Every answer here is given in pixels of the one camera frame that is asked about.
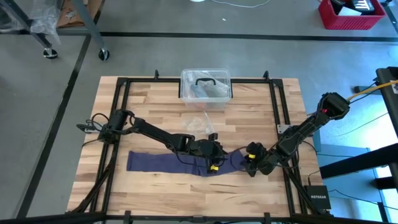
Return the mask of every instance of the cardboard box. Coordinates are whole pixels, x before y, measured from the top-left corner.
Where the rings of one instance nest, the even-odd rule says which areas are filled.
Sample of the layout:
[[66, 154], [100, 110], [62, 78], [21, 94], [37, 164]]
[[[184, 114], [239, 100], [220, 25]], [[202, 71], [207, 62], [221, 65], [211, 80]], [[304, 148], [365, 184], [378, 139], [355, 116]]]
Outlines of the cardboard box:
[[[100, 9], [102, 0], [88, 0], [86, 5], [88, 13], [94, 19]], [[75, 11], [72, 0], [64, 0], [61, 8], [61, 16], [58, 20], [57, 27], [76, 27], [84, 26], [84, 22], [80, 19], [79, 13]]]

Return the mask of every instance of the blue cloth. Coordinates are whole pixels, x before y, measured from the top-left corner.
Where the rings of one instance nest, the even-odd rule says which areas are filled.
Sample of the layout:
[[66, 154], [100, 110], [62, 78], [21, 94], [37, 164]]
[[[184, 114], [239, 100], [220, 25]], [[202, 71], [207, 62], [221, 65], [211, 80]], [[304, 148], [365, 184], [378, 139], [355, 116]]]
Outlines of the blue cloth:
[[219, 167], [216, 174], [207, 174], [206, 160], [194, 156], [179, 155], [183, 162], [196, 164], [197, 166], [181, 163], [175, 154], [153, 155], [148, 153], [129, 152], [127, 160], [127, 171], [142, 172], [167, 172], [173, 174], [193, 174], [202, 177], [211, 177], [215, 175], [227, 174], [237, 170], [244, 170], [241, 162], [244, 160], [240, 151], [233, 153], [231, 165], [231, 155], [225, 155], [227, 159], [222, 166]]

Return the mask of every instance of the clear plastic bag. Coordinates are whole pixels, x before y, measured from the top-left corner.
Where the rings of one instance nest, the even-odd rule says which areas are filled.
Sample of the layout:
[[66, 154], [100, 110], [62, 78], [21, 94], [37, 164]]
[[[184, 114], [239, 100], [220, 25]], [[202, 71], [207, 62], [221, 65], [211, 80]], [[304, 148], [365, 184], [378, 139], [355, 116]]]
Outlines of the clear plastic bag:
[[204, 111], [203, 114], [203, 117], [195, 116], [183, 123], [187, 131], [197, 139], [207, 138], [209, 134], [215, 132], [213, 124], [211, 123], [206, 111]]
[[33, 23], [30, 31], [51, 35], [57, 44], [61, 44], [57, 33], [57, 24], [61, 15], [58, 0], [34, 0], [30, 18]]
[[23, 29], [22, 24], [0, 4], [0, 33]]

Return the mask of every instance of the butcher block tabletop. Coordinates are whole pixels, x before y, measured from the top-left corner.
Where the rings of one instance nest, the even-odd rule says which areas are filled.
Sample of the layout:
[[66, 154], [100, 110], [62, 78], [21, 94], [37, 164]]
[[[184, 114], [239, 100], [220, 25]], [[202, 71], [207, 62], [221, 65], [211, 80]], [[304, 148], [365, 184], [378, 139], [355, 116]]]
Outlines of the butcher block tabletop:
[[[109, 116], [118, 77], [101, 77], [92, 114]], [[296, 78], [284, 78], [284, 90], [292, 124], [300, 124], [306, 113]], [[119, 105], [123, 97], [119, 96]], [[283, 122], [279, 91], [276, 92], [280, 119]], [[170, 133], [192, 133], [187, 124], [202, 118], [202, 111], [189, 110], [178, 98], [178, 83], [131, 83], [127, 110], [139, 118]], [[269, 85], [263, 83], [234, 83], [233, 99], [224, 111], [209, 111], [208, 117], [218, 133], [223, 149], [231, 152], [250, 142], [261, 142], [269, 148], [277, 141]], [[101, 116], [99, 123], [106, 123]], [[98, 133], [87, 134], [85, 142]], [[73, 210], [94, 186], [103, 143], [96, 141], [81, 150], [76, 178], [67, 210]], [[109, 147], [108, 160], [112, 151]], [[303, 184], [318, 171], [315, 151], [308, 144], [299, 146], [299, 168]], [[255, 177], [236, 171], [214, 177], [163, 172], [132, 172], [126, 170], [129, 151], [151, 154], [171, 153], [165, 146], [141, 134], [121, 136], [116, 170], [113, 177], [108, 215], [217, 216], [217, 217], [289, 217], [282, 169], [276, 167], [270, 175], [260, 172]], [[313, 185], [322, 184], [319, 172], [311, 175]], [[104, 186], [99, 193], [97, 209], [101, 209]], [[295, 211], [300, 212], [297, 190], [292, 183]]]

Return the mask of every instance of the red crate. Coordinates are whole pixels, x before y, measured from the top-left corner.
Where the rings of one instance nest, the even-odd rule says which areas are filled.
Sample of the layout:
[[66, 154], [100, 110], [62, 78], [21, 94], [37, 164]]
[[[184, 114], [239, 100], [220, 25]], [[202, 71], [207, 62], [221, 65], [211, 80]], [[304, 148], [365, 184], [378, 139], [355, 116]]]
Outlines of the red crate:
[[378, 0], [371, 0], [374, 6], [374, 15], [371, 16], [337, 16], [330, 0], [322, 0], [319, 5], [319, 13], [326, 29], [333, 30], [368, 30], [379, 19], [386, 16], [383, 7]]

